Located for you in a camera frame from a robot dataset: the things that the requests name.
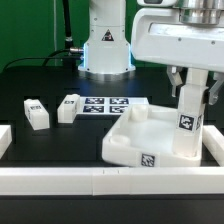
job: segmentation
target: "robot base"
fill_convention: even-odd
[[[118,74],[99,74],[99,73],[91,73],[88,71],[79,71],[79,76],[92,79],[96,81],[110,82],[110,81],[119,81],[123,79],[133,78],[135,75],[135,70],[129,70],[124,73]]]

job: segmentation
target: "white container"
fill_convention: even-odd
[[[28,99],[24,101],[24,109],[26,117],[34,130],[50,127],[49,114],[39,100]]]
[[[0,158],[12,142],[10,125],[0,125]]]
[[[58,123],[73,123],[80,107],[80,96],[67,95],[58,108]]]
[[[173,152],[176,119],[176,109],[152,105],[129,107],[103,139],[103,159],[132,167],[200,166],[201,133],[201,144],[194,157]]]

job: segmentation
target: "white platform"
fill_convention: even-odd
[[[176,109],[153,105],[129,107],[103,139],[103,159],[133,167],[200,166],[202,138],[194,157],[173,152],[176,118]]]

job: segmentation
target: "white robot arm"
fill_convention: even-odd
[[[155,166],[184,166],[181,159],[185,158],[189,160],[188,165],[191,166],[194,158],[200,155],[202,148],[208,72],[215,72],[214,79],[217,81],[209,90],[211,105],[216,103],[218,92],[224,83],[222,56],[224,0],[138,0],[138,3],[144,6],[153,6],[153,8],[143,8],[135,16],[131,40],[134,58],[168,65],[167,74],[173,85],[173,96],[176,94],[176,87],[182,84],[179,72],[183,67],[188,68],[187,79],[181,88],[178,109],[174,116],[173,134],[171,136],[170,131],[163,133],[163,137],[159,139],[164,142],[168,136],[171,136],[169,140],[172,143],[166,147],[166,152],[160,149],[163,146],[158,147],[158,150],[155,151],[160,142],[150,145],[154,141],[151,139],[151,142],[146,143],[145,148],[134,149],[126,146],[127,150],[122,151],[123,154],[126,153],[127,157],[135,150],[135,155],[138,154],[138,156],[130,157],[134,161],[132,163],[128,163],[121,157],[116,158],[115,150],[106,150],[106,147],[103,156],[110,162],[123,165],[131,164],[132,166],[142,166],[139,158],[143,158],[145,155],[155,158],[155,161],[160,161],[159,165],[157,162],[153,162]],[[159,8],[171,5],[173,8]],[[127,113],[125,118],[124,115],[126,121],[132,122],[134,110],[135,108],[130,109],[128,112],[130,116]],[[163,116],[161,111],[164,111],[163,114],[169,113],[164,108],[154,108],[151,105],[148,108],[141,108],[141,110],[145,111],[146,122],[152,119],[152,116],[157,117],[156,111],[158,111],[158,116]],[[153,133],[160,136],[161,130],[157,131]],[[114,133],[125,135],[119,127]]]

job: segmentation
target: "white block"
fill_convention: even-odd
[[[79,95],[67,95],[58,108],[58,123],[73,123],[79,106]]]
[[[106,168],[93,172],[93,195],[130,194],[128,168]]]
[[[28,99],[24,101],[24,109],[26,117],[34,130],[47,129],[50,127],[49,114],[39,100]]]
[[[0,125],[0,158],[12,142],[10,125]]]
[[[219,130],[208,125],[203,127],[203,143],[220,166],[224,166],[224,136]]]

